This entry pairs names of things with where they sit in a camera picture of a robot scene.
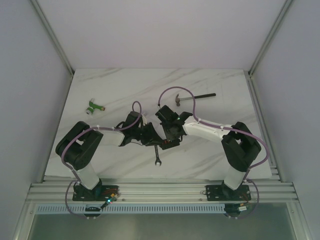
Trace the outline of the black fuse box base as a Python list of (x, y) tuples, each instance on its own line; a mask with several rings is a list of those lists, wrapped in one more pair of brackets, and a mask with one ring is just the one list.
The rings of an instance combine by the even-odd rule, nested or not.
[(174, 140), (164, 140), (160, 145), (159, 147), (162, 149), (162, 150), (167, 150), (167, 149), (171, 149), (171, 148), (174, 148), (174, 147), (177, 147), (180, 145), (180, 139), (174, 139)]

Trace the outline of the green white connector plug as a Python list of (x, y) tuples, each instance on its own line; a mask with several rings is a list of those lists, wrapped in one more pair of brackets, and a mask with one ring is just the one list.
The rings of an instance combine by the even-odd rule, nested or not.
[(88, 107), (86, 108), (85, 113), (87, 115), (92, 115), (95, 110), (105, 111), (105, 109), (106, 108), (104, 106), (96, 104), (95, 99), (92, 98), (88, 103)]

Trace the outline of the silver open-end wrench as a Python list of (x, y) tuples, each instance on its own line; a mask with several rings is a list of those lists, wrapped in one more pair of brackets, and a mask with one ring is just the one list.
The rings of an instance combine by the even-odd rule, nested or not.
[(155, 145), (154, 146), (154, 151), (155, 151), (155, 166), (160, 167), (162, 165), (162, 161), (160, 160), (160, 156), (159, 156), (159, 150), (158, 150), (158, 146)]

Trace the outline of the aluminium rail frame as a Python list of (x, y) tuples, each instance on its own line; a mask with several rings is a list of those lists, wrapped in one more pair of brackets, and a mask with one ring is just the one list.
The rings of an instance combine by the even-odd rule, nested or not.
[[(32, 8), (35, 10), (35, 14), (38, 16), (38, 18), (41, 20), (42, 25), (44, 26), (46, 32), (49, 34), (50, 39), (53, 41), (53, 45), (56, 49), (56, 52), (60, 54), (60, 57), (62, 57), (62, 61), (66, 64), (67, 68), (72, 69), (75, 71), (75, 67), (72, 68), (70, 57), (67, 56), (65, 49), (61, 45), (61, 41), (59, 40), (59, 37), (57, 37), (55, 30), (52, 27), (53, 20), (48, 19), (48, 11), (45, 10), (45, 7), (41, 3), (41, 1), (44, 0), (30, 0), (30, 4)], [(261, 43), (259, 51), (257, 52), (254, 60), (252, 61), (252, 64), (250, 64), (250, 68), (244, 69), (244, 75), (246, 76), (246, 81), (248, 83), (248, 88), (252, 100), (252, 104), (255, 110), (255, 113), (257, 114), (257, 122), (259, 124), (260, 130), (262, 131), (262, 136), (266, 140), (267, 146), (269, 147), (269, 150), (271, 151), (270, 154), (270, 160), (273, 165), (275, 165), (274, 169), (277, 169), (277, 173), (279, 176), (279, 179), (275, 180), (256, 180), (261, 186), (264, 186), (263, 184), (266, 184), (268, 187), (273, 187), (272, 189), (275, 189), (275, 187), (285, 187), (286, 190), (289, 190), (289, 187), (297, 187), (295, 188), (295, 193), (297, 197), (291, 198), (289, 200), (289, 197), (284, 197), (285, 193), (284, 190), (282, 191), (282, 195), (277, 195), (276, 191), (272, 191), (272, 189), (268, 188), (265, 191), (262, 191), (262, 193), (267, 193), (268, 196), (267, 198), (261, 197), (260, 200), (262, 203), (267, 203), (267, 201), (273, 200), (273, 203), (283, 203), (286, 202), (288, 204), (288, 211), (293, 211), (292, 213), (289, 213), (290, 216), (290, 221), (291, 225), (293, 227), (293, 232), (298, 240), (319, 240), (320, 239), (320, 210), (316, 214), (317, 219), (315, 217), (315, 211), (311, 211), (311, 204), (318, 203), (320, 204), (320, 190), (317, 194), (311, 193), (312, 190), (312, 185), (311, 185), (311, 180), (308, 180), (307, 183), (307, 178), (311, 179), (311, 166), (309, 165), (300, 165), (299, 167), (299, 172), (298, 172), (298, 158), (296, 160), (290, 160), (289, 158), (289, 148), (286, 148), (286, 155), (282, 153), (280, 149), (280, 133), (278, 134), (278, 137), (276, 137), (275, 130), (272, 132), (271, 130), (275, 128), (275, 126), (272, 126), (272, 124), (276, 124), (276, 119), (274, 118), (274, 121), (269, 121), (271, 120), (268, 119), (269, 113), (266, 111), (268, 110), (267, 108), (269, 106), (269, 110), (274, 110), (274, 113), (276, 111), (276, 105), (271, 106), (271, 97), (268, 99), (264, 98), (261, 93), (263, 92), (262, 86), (259, 87), (259, 83), (262, 82), (261, 76), (259, 77), (259, 74), (261, 73), (262, 70), (265, 70), (265, 74), (262, 75), (265, 76), (264, 82), (262, 83), (267, 83), (267, 74), (271, 74), (272, 70), (271, 67), (267, 69), (266, 66), (261, 66), (264, 65), (263, 62), (265, 62), (265, 59), (271, 59), (271, 52), (273, 49), (275, 49), (275, 41), (279, 42), (280, 37), (279, 35), (284, 36), (284, 27), (283, 24), (285, 25), (290, 25), (290, 26), (296, 26), (293, 24), (293, 13), (297, 11), (297, 3), (298, 5), (301, 5), (302, 7), (305, 6), (306, 2), (303, 3), (304, 0), (280, 0), (281, 2), (281, 7), (279, 10), (277, 10), (276, 17), (273, 17), (274, 21), (272, 22), (272, 26), (267, 32), (267, 35), (263, 39), (263, 43)], [(31, 203), (35, 205), (36, 203), (38, 204), (54, 204), (54, 203), (59, 203), (62, 204), (62, 192), (53, 192), (49, 191), (49, 187), (54, 187), (57, 184), (60, 184), (59, 186), (65, 187), (66, 185), (66, 180), (69, 180), (68, 178), (63, 178), (63, 177), (49, 177), (48, 180), (49, 182), (44, 181), (43, 182), (42, 177), (41, 183), (32, 183), (29, 189), (29, 192), (27, 194), (26, 203)], [(186, 198), (183, 198), (183, 196), (179, 196), (177, 199), (170, 198), (169, 200), (160, 200), (160, 196), (165, 194), (165, 190), (169, 190), (170, 188), (173, 188), (174, 190), (178, 190), (179, 187), (188, 187), (190, 184), (194, 185), (194, 187), (200, 187), (199, 184), (204, 184), (205, 180), (178, 180), (178, 179), (173, 179), (173, 180), (160, 180), (160, 179), (155, 179), (153, 180), (150, 184), (148, 184), (148, 180), (125, 180), (124, 183), (128, 184), (133, 184), (137, 185), (137, 187), (143, 187), (143, 186), (148, 186), (150, 187), (155, 187), (156, 190), (160, 190), (159, 193), (156, 193), (156, 198), (155, 201), (152, 200), (151, 202), (142, 202), (142, 201), (137, 201), (133, 202), (133, 204), (145, 204), (149, 205), (151, 203), (156, 203), (156, 204), (187, 204), (187, 203), (192, 203), (196, 204), (195, 200), (186, 200)], [(36, 190), (40, 188), (44, 188), (45, 191), (36, 191), (33, 193), (31, 190), (32, 188), (35, 187)]]

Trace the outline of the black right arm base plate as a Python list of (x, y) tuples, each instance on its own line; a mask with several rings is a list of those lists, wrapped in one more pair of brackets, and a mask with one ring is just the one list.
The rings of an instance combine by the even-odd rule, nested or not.
[(252, 199), (248, 185), (240, 185), (236, 190), (232, 190), (224, 183), (206, 185), (204, 191), (207, 200), (217, 201), (250, 201)]

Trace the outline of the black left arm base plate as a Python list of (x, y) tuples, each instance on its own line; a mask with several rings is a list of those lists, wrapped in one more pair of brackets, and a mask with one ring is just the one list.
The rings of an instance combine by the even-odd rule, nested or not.
[(101, 185), (94, 189), (86, 189), (82, 185), (73, 186), (72, 200), (75, 202), (102, 202), (116, 195), (119, 192), (117, 185)]

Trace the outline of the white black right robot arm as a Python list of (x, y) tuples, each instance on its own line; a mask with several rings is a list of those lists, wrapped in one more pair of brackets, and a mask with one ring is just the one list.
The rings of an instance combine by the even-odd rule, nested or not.
[(202, 122), (190, 112), (177, 114), (167, 105), (160, 108), (155, 115), (160, 120), (166, 137), (160, 145), (163, 150), (179, 146), (183, 136), (221, 142), (229, 169), (218, 190), (226, 200), (238, 199), (241, 194), (239, 187), (262, 149), (247, 126), (242, 122), (227, 126)]

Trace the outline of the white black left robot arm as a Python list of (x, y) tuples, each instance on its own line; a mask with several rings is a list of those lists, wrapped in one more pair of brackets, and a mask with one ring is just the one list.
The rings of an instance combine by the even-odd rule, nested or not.
[(102, 140), (107, 145), (116, 147), (124, 147), (133, 140), (146, 147), (161, 146), (164, 143), (153, 124), (146, 122), (144, 117), (135, 111), (131, 111), (125, 121), (105, 133), (97, 126), (90, 127), (83, 121), (77, 122), (57, 144), (55, 152), (71, 170), (78, 183), (85, 188), (84, 195), (90, 201), (99, 200), (103, 193), (99, 186), (101, 180), (91, 165)]

